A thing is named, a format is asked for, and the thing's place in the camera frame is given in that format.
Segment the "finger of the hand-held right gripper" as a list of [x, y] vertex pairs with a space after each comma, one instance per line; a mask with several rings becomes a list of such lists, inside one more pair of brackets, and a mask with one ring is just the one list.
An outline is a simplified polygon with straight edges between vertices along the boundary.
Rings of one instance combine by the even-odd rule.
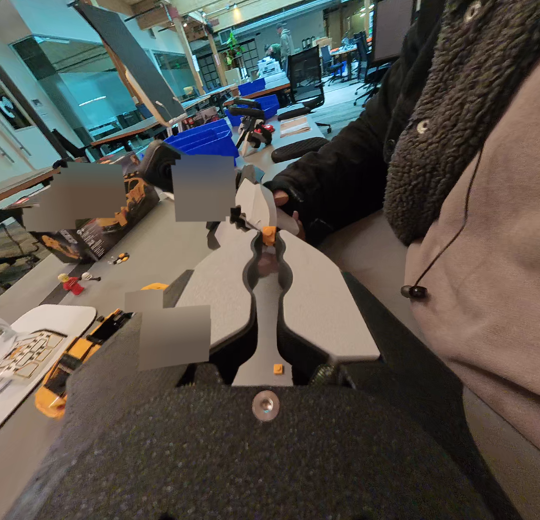
[[230, 221], [207, 222], [207, 248], [226, 251], [243, 251], [249, 248], [255, 238], [255, 230], [237, 226]]
[[235, 211], [248, 229], [263, 231], [277, 227], [277, 212], [272, 192], [259, 183], [243, 179], [235, 194]]

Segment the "red lego minifigure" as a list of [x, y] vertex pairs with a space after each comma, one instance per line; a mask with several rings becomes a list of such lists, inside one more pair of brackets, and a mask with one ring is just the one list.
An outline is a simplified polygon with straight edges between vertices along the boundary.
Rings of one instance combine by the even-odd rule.
[[66, 273], [61, 273], [57, 276], [59, 283], [62, 285], [62, 288], [72, 293], [75, 296], [79, 296], [84, 291], [84, 287], [79, 283], [80, 278], [75, 276], [69, 276]]

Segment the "black office chair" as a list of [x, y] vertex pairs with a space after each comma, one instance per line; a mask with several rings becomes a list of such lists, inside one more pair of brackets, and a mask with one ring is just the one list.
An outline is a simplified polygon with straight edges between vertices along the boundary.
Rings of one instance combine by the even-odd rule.
[[319, 47], [288, 57], [290, 95], [294, 105], [313, 111], [325, 102]]

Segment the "blue plastic bin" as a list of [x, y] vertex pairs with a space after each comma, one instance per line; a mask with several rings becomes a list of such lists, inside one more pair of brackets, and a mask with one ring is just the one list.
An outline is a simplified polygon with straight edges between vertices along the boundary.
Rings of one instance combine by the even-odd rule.
[[196, 128], [193, 128], [166, 138], [165, 143], [187, 155], [215, 155], [233, 157], [234, 159], [239, 157], [230, 130], [206, 129], [197, 131]]
[[208, 122], [204, 125], [199, 125], [194, 128], [190, 128], [182, 132], [183, 135], [195, 135], [200, 132], [212, 131], [216, 134], [219, 133], [232, 133], [232, 129], [226, 118], [220, 118], [216, 121]]
[[231, 109], [225, 109], [225, 115], [232, 127], [239, 127], [244, 115], [237, 114], [237, 108], [256, 108], [257, 106], [264, 112], [265, 121], [273, 118], [280, 107], [276, 95], [267, 95], [255, 99], [237, 97], [233, 99], [233, 104], [230, 106]]

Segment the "lego set box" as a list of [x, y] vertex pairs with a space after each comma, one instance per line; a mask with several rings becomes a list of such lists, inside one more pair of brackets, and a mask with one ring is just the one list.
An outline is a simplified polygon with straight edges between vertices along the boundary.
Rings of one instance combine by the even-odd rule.
[[98, 261], [158, 204], [140, 154], [61, 160], [49, 186], [24, 203], [25, 229], [64, 263]]

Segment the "person's beige hoodie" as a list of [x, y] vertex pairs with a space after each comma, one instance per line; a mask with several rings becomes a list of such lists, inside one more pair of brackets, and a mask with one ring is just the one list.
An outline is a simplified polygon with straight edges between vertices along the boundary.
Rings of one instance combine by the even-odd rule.
[[[467, 194], [475, 174], [470, 194]], [[411, 309], [428, 346], [539, 448], [539, 65], [465, 169], [423, 240], [410, 245]]]

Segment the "person's right hand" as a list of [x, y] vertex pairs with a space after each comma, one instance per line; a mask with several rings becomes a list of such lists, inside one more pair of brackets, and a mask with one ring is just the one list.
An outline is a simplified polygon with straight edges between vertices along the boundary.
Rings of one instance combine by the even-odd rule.
[[[279, 209], [283, 209], [283, 207], [287, 205], [289, 201], [289, 195], [287, 194], [287, 192], [283, 190], [273, 191], [273, 197], [274, 197], [274, 203], [276, 207]], [[300, 221], [300, 218], [299, 218], [299, 212], [294, 210], [292, 213], [290, 214], [286, 213], [286, 214], [289, 215], [295, 221], [298, 227], [298, 233], [296, 234], [296, 236], [300, 238], [301, 240], [305, 240], [305, 232], [303, 229], [302, 222]]]

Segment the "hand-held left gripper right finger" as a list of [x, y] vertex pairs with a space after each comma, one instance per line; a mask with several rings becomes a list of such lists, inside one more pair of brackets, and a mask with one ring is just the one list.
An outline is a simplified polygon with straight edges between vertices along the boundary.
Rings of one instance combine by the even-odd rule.
[[291, 233], [276, 235], [281, 288], [276, 342], [292, 384], [307, 385], [320, 367], [382, 362], [381, 352], [343, 273], [326, 255]]

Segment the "black tape strip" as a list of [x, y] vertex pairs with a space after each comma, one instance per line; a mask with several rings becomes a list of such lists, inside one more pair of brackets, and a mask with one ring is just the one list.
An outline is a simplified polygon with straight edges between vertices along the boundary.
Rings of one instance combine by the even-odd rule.
[[[68, 278], [76, 278], [78, 282], [81, 281], [82, 274], [86, 272], [86, 264], [79, 264], [76, 265], [70, 272], [65, 273]], [[44, 304], [59, 304], [64, 300], [64, 298], [71, 294], [71, 291], [64, 288], [64, 282], [58, 281], [56, 287], [51, 291], [50, 294], [48, 294], [43, 301], [39, 303], [39, 305]]]

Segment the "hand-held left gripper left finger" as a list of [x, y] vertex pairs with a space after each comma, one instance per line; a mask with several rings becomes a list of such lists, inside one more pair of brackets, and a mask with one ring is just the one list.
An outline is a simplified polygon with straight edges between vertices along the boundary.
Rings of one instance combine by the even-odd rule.
[[177, 300], [178, 308], [209, 306], [209, 363], [232, 385], [258, 346], [259, 232], [235, 232], [194, 269]]

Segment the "person's right forearm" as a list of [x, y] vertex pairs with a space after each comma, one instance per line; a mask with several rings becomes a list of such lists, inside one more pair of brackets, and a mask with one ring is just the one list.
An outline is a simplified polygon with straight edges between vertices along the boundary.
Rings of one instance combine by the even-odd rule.
[[372, 98], [355, 121], [318, 152], [305, 154], [264, 185], [289, 195], [285, 213], [299, 212], [312, 246], [379, 211], [388, 166], [383, 141], [391, 111]]

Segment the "spare hand-held gripper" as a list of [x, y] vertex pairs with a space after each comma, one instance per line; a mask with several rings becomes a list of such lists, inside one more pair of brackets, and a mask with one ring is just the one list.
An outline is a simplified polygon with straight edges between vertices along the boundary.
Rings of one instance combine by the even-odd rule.
[[233, 98], [228, 109], [233, 116], [241, 118], [237, 149], [245, 156], [248, 147], [259, 149], [261, 145], [270, 145], [275, 128], [266, 123], [266, 115], [260, 102], [248, 98]]

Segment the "tan paper booklet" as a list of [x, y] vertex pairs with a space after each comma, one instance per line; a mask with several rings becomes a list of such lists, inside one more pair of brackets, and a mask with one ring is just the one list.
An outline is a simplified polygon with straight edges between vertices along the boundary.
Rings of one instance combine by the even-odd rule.
[[280, 138], [287, 138], [310, 130], [311, 125], [305, 116], [280, 122]]

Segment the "lego sticker sheet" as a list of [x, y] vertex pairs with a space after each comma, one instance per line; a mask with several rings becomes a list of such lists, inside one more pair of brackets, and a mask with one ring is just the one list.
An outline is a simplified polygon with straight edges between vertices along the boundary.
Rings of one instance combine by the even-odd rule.
[[1, 356], [1, 380], [34, 379], [66, 339], [64, 334], [46, 329], [16, 336]]

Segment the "black earphone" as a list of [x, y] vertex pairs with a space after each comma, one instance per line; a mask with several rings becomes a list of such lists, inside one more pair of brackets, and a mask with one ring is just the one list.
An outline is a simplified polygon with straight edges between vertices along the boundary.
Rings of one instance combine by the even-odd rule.
[[474, 185], [479, 167], [482, 162], [484, 148], [485, 148], [485, 145], [481, 147], [478, 153], [476, 165], [473, 169], [473, 172], [468, 182], [467, 191], [465, 193], [464, 204], [463, 204], [463, 219], [462, 219], [461, 226], [459, 227], [458, 231], [454, 234], [454, 236], [446, 243], [446, 245], [442, 247], [438, 251], [438, 253], [433, 257], [433, 259], [430, 261], [428, 266], [422, 271], [422, 273], [416, 279], [414, 284], [402, 286], [400, 293], [403, 297], [409, 300], [424, 300], [428, 297], [428, 289], [422, 285], [423, 279], [432, 270], [432, 268], [435, 266], [437, 261], [439, 261], [442, 255], [457, 241], [457, 239], [463, 233], [469, 219], [470, 195], [473, 189], [473, 185]]

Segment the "person's dark fleece jacket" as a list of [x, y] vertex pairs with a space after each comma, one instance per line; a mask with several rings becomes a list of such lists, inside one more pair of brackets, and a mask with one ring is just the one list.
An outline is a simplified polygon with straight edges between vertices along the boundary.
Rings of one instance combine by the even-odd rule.
[[424, 236], [539, 61], [539, 0], [447, 0], [429, 75], [389, 163], [384, 215]]

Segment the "orange lego car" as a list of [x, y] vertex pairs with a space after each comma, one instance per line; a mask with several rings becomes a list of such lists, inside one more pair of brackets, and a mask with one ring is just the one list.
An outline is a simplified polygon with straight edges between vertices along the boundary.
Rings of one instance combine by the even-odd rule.
[[107, 317], [99, 317], [98, 325], [84, 337], [75, 338], [45, 375], [35, 395], [35, 406], [45, 416], [60, 419], [67, 400], [66, 382], [101, 346], [128, 321], [132, 313], [116, 309]]

